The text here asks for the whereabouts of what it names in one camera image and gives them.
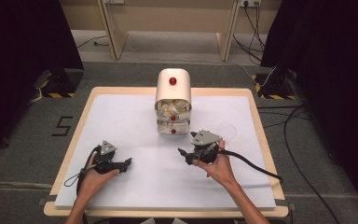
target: handheld controller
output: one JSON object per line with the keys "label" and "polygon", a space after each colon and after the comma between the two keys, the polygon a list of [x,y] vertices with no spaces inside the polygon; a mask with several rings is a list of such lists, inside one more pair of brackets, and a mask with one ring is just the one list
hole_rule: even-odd
{"label": "handheld controller", "polygon": [[186,158],[186,163],[191,165],[193,160],[203,161],[205,163],[212,163],[216,160],[216,155],[219,150],[219,141],[222,137],[201,130],[198,133],[190,133],[193,136],[191,144],[194,145],[194,152],[187,153],[183,149],[178,148],[180,154]]}
{"label": "handheld controller", "polygon": [[97,154],[95,155],[92,164],[95,165],[94,170],[97,173],[103,175],[116,169],[118,169],[121,173],[127,172],[128,167],[131,165],[132,158],[129,158],[124,162],[112,162],[117,147],[103,141],[103,145],[97,146],[95,149]]}

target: power outlet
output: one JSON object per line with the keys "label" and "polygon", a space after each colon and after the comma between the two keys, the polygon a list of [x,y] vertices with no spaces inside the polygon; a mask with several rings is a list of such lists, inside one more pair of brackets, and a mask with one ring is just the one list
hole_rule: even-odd
{"label": "power outlet", "polygon": [[248,1],[248,7],[260,7],[261,5],[261,0],[240,0],[240,6],[241,7],[245,7],[245,1]]}

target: black curtain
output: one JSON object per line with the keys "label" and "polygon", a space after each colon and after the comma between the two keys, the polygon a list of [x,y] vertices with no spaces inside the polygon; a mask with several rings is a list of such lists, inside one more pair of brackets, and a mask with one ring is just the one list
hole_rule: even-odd
{"label": "black curtain", "polygon": [[83,69],[56,1],[0,1],[0,140],[34,93],[44,71]]}
{"label": "black curtain", "polygon": [[297,72],[315,127],[358,193],[358,4],[283,0],[261,64]]}

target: white cylindrical device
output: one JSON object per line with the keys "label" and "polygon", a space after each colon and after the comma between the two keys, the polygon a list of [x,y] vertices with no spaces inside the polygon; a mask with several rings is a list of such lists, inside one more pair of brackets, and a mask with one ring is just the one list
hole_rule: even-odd
{"label": "white cylindrical device", "polygon": [[190,74],[181,68],[166,68],[158,75],[155,110],[159,133],[190,132]]}

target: wall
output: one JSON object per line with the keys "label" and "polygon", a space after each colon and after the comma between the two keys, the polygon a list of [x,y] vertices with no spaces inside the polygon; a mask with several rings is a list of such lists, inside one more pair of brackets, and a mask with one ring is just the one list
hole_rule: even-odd
{"label": "wall", "polygon": [[[262,0],[260,7],[259,31],[267,34],[282,0]],[[71,30],[104,30],[97,0],[60,0]],[[255,23],[255,8],[248,7],[249,17]],[[252,27],[240,8],[235,34],[252,34]]]}

